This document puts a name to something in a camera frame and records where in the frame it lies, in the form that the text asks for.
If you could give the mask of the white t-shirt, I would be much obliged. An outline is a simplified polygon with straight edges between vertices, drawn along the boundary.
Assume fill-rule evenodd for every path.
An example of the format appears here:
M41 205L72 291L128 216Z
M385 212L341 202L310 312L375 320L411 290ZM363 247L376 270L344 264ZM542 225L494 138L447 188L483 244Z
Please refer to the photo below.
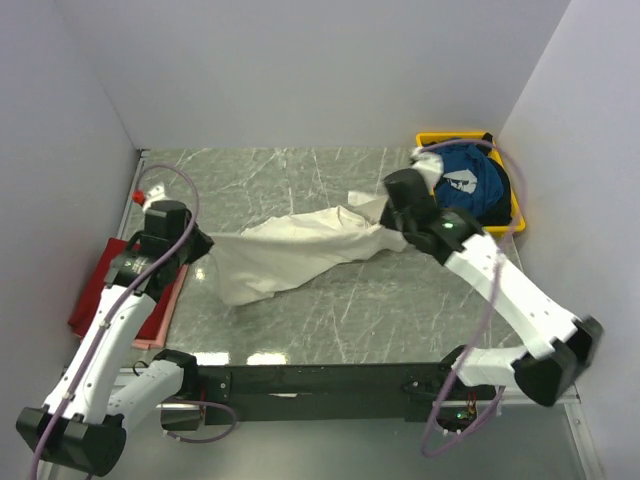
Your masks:
M385 195L351 190L347 203L271 217L240 233L214 233L209 280L227 306L242 306L296 289L341 264L367 261L407 241L382 225Z

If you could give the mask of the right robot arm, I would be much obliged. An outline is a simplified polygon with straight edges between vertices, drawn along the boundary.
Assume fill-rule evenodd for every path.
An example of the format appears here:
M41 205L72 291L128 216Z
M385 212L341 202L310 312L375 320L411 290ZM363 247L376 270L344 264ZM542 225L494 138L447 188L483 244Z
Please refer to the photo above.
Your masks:
M591 366L602 325L591 316L579 318L547 296L501 254L470 213L437 207L418 170L396 171L383 185L404 239L466 281L522 341L493 349L468 343L439 374L442 393L460 399L475 386L509 387L541 406L554 405Z

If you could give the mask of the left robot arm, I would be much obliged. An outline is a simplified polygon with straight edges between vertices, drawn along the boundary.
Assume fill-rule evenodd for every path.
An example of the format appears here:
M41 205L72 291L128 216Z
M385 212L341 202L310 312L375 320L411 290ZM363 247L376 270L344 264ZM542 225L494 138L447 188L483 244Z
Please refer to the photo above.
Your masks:
M197 395L196 358L174 350L162 351L119 395L111 391L163 292L213 244L184 203L157 200L146 209L143 229L111 262L96 314L63 377L41 407L26 407L18 416L16 429L33 452L32 478L40 461L106 475L122 455L128 431L157 404Z

